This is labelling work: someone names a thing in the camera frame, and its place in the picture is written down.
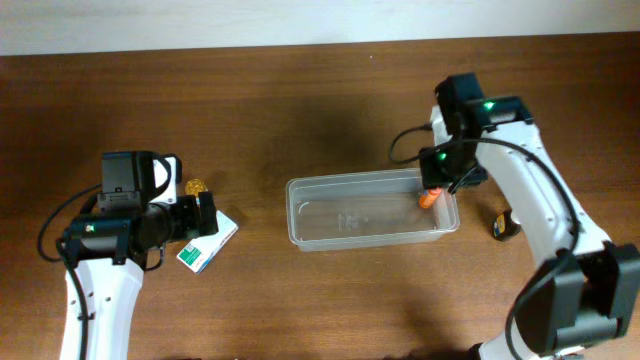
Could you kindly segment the orange tube white cap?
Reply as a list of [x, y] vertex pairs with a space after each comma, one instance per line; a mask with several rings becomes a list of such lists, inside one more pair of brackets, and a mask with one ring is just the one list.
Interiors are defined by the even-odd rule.
[[435, 204], [441, 193], [441, 188], [426, 189], [419, 198], [419, 206], [423, 209], [431, 208]]

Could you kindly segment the small jar gold lid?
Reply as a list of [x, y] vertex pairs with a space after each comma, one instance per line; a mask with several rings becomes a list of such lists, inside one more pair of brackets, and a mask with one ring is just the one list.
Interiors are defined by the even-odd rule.
[[200, 179], [191, 179], [185, 185], [185, 194], [198, 196], [200, 193], [208, 192], [208, 187]]

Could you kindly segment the white green medicine box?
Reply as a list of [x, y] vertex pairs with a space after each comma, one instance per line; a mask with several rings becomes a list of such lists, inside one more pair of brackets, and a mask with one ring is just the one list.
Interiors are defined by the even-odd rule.
[[176, 259], [193, 273], [200, 274], [238, 231], [238, 225], [221, 211], [217, 211], [218, 232], [189, 241]]

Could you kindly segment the dark bottle white cap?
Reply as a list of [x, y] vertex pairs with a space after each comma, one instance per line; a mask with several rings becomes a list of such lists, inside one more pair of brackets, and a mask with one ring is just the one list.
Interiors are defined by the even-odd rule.
[[521, 232], [521, 225], [511, 210], [499, 214], [492, 225], [493, 237], [500, 242], [506, 242]]

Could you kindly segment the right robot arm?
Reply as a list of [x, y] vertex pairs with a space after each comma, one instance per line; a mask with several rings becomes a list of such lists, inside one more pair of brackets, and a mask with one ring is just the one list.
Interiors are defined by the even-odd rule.
[[474, 74], [435, 88], [435, 144], [420, 150], [425, 188], [453, 193], [492, 177], [529, 242], [536, 272], [503, 332], [474, 359], [561, 359], [626, 335], [639, 293], [639, 251], [616, 245], [584, 212], [516, 96], [487, 98]]

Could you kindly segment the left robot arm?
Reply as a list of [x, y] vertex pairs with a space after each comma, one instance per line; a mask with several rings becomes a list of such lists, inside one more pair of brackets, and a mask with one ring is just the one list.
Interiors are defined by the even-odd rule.
[[210, 191], [177, 195], [177, 156], [110, 152], [101, 167], [100, 185], [56, 241], [66, 269], [63, 359], [126, 358], [150, 252], [219, 230]]

